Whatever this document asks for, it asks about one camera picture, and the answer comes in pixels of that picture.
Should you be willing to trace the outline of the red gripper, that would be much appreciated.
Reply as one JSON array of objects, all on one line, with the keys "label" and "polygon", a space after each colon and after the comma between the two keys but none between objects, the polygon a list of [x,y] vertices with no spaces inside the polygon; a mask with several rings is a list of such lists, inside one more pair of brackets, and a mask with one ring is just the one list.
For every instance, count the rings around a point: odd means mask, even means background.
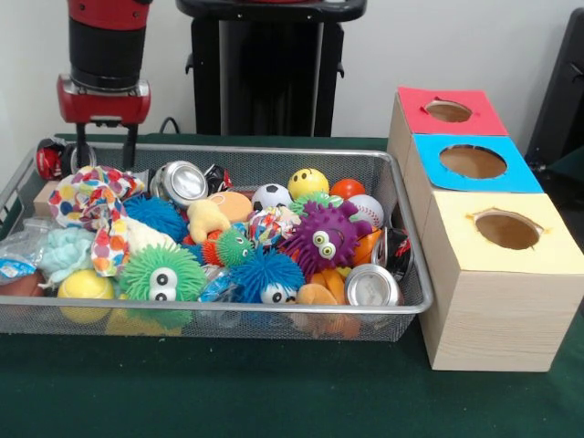
[{"label": "red gripper", "polygon": [[128,124],[122,148],[122,166],[125,171],[135,163],[139,125],[151,107],[150,84],[143,79],[126,90],[95,90],[80,86],[70,75],[61,74],[57,79],[58,106],[62,119],[76,123],[77,168],[91,165],[91,148],[87,142],[86,124]]}]

